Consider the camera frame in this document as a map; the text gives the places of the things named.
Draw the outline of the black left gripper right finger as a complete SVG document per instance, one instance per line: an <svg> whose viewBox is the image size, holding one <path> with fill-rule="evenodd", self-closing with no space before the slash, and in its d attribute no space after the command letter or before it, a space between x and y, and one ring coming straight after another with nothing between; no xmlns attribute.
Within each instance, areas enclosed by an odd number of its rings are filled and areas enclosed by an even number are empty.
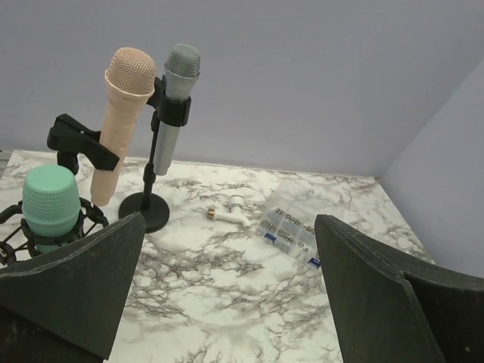
<svg viewBox="0 0 484 363"><path fill-rule="evenodd" d="M483 280L434 265L330 215L315 220L344 362L481 362Z"/></svg>

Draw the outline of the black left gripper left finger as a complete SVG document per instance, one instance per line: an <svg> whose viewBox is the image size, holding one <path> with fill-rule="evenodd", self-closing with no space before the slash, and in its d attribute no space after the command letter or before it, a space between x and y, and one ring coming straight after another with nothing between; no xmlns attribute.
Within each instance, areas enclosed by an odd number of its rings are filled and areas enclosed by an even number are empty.
<svg viewBox="0 0 484 363"><path fill-rule="evenodd" d="M146 225L133 213L1 270L3 360L107 360Z"/></svg>

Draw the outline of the black shock mount tripod stand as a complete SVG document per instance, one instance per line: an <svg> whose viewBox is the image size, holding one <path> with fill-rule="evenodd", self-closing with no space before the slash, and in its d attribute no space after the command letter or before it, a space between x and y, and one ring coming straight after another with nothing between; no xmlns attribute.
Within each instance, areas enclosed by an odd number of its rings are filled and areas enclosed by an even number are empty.
<svg viewBox="0 0 484 363"><path fill-rule="evenodd" d="M58 237L42 237L28 226L21 211L22 201L1 211L1 225L6 224L14 216L21 216L18 226L1 240L1 265L10 266L29 258L40 256L58 248L71 244L88 236L93 230L109 225L108 219L100 208L80 197L81 210L73 229Z"/></svg>

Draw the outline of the mint green microphone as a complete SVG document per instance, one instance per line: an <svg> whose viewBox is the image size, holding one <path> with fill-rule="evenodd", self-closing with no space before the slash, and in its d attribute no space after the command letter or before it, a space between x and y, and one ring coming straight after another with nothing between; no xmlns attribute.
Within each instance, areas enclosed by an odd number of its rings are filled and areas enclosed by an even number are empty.
<svg viewBox="0 0 484 363"><path fill-rule="evenodd" d="M74 174L56 164L30 170L23 183L22 213L39 253L79 239L81 203Z"/></svg>

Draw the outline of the black clip microphone stand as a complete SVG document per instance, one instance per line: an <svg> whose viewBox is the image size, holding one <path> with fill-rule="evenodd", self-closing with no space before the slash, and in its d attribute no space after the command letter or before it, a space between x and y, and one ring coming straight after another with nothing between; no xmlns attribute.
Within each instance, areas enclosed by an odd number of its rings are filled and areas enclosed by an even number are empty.
<svg viewBox="0 0 484 363"><path fill-rule="evenodd" d="M46 144L50 150L57 152L57 164L74 175L79 171L79 154L84 155L96 169L112 172L119 157L100 143L100 137L100 131L91 130L63 113L56 117L49 129Z"/></svg>

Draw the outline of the peach pink microphone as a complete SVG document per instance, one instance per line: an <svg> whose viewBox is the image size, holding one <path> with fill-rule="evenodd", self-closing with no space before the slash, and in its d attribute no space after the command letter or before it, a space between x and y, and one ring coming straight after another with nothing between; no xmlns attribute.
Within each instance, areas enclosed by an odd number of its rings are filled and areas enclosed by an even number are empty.
<svg viewBox="0 0 484 363"><path fill-rule="evenodd" d="M91 202L106 206L114 195L142 108L154 94L157 74L152 57L137 48L118 49L105 72L107 107L100 143L119 157L113 171L95 167Z"/></svg>

